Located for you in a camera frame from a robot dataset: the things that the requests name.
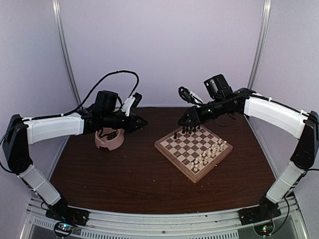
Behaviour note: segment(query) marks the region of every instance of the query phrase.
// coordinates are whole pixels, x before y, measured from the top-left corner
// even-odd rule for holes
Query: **dark brown tabletop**
[[[233,126],[205,124],[234,148],[192,183],[155,147],[178,128],[186,108],[138,108],[149,125],[125,134],[121,147],[98,149],[94,134],[70,137],[51,178],[71,206],[120,213],[175,214],[252,206],[273,184],[271,168],[243,116]],[[222,116],[217,124],[232,124]]]

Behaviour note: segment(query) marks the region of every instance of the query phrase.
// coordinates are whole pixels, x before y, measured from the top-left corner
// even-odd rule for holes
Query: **light purple backdrop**
[[[11,115],[40,116],[75,107],[58,41],[51,0],[0,1],[0,135]],[[63,139],[30,147],[48,176]],[[6,166],[2,147],[0,160]],[[0,170],[0,238],[15,239],[31,197],[15,175]]]
[[[61,12],[75,80],[83,99],[106,73],[136,71],[140,106],[184,106],[185,86],[205,101],[203,81],[224,74],[246,87],[263,0],[63,0]],[[98,89],[126,99],[134,76],[112,76]],[[92,95],[86,105],[92,103]]]
[[[319,112],[319,2],[273,1],[254,89],[305,111]],[[282,172],[298,143],[288,133],[254,120],[276,170]],[[319,158],[314,167],[319,168]],[[310,172],[295,193],[312,239],[319,233],[319,174]]]

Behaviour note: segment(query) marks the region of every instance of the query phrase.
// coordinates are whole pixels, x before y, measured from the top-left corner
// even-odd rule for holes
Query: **pink container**
[[[102,135],[116,132],[116,136],[113,139],[108,140],[107,137],[100,138],[101,131],[95,132],[95,145],[100,148],[108,148],[109,150],[116,149],[124,142],[124,129],[118,129],[117,131],[111,128],[103,128]]]

